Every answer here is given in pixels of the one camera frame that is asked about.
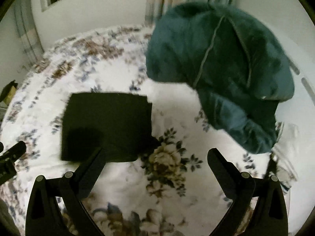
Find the yellow object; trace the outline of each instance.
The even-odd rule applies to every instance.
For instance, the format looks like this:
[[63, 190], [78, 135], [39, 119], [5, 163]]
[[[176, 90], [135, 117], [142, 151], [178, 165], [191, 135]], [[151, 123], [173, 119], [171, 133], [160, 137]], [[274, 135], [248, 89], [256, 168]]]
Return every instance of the yellow object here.
[[11, 87], [11, 90], [9, 91], [8, 95], [4, 98], [3, 102], [8, 106], [14, 97], [14, 94], [16, 92], [16, 88], [14, 86]]

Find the white wall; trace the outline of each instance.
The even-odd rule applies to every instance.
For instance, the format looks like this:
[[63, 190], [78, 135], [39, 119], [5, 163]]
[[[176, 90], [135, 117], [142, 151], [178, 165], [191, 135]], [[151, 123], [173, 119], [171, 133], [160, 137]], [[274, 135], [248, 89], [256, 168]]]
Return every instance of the white wall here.
[[54, 41], [95, 28], [142, 24], [146, 0], [60, 0], [42, 11], [43, 0], [31, 0], [44, 50]]
[[235, 0], [235, 5], [282, 30], [315, 61], [315, 26], [298, 0]]
[[0, 92], [12, 80], [22, 83], [29, 61], [19, 39], [11, 6], [0, 22]]

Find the folded black garment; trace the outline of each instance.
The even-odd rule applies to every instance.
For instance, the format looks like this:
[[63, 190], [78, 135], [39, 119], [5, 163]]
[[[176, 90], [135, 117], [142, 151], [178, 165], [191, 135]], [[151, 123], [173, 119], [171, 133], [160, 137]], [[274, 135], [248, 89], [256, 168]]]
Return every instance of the folded black garment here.
[[108, 162], [135, 161], [141, 152], [160, 145], [152, 137], [151, 111], [144, 96], [72, 94], [62, 122], [61, 159], [83, 162], [103, 147]]

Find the dark green garment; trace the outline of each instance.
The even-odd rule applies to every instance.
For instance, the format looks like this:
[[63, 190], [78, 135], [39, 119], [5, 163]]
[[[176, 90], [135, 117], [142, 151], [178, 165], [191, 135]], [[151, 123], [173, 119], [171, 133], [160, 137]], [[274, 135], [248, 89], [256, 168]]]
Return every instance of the dark green garment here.
[[61, 159], [83, 162], [102, 147], [107, 162], [135, 161], [160, 145], [151, 136], [151, 110], [145, 96], [72, 94], [62, 121]]
[[146, 66], [155, 81], [196, 89], [209, 123], [245, 150], [271, 151], [276, 108], [292, 98], [294, 82], [288, 57], [261, 22], [232, 6], [179, 5], [157, 22]]

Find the floral pattern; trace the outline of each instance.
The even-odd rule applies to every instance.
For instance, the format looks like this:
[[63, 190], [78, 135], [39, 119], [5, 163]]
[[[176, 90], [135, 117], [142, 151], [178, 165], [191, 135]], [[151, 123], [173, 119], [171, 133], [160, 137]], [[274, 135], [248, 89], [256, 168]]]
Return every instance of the floral pattern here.
[[[249, 155], [225, 132], [210, 130], [192, 89], [148, 80], [145, 51], [151, 34], [152, 28], [132, 26], [64, 38], [43, 54], [17, 90], [0, 141], [5, 150], [25, 141], [27, 151], [15, 163], [17, 175], [0, 186], [0, 198], [22, 236], [35, 178], [76, 169], [59, 158], [62, 117], [72, 93], [128, 92], [152, 103], [152, 135], [161, 146], [133, 163], [106, 165], [82, 201], [105, 235], [209, 235], [231, 202], [205, 164], [213, 147], [240, 171], [266, 173], [268, 155]], [[78, 235], [62, 198], [57, 201], [69, 231]]]

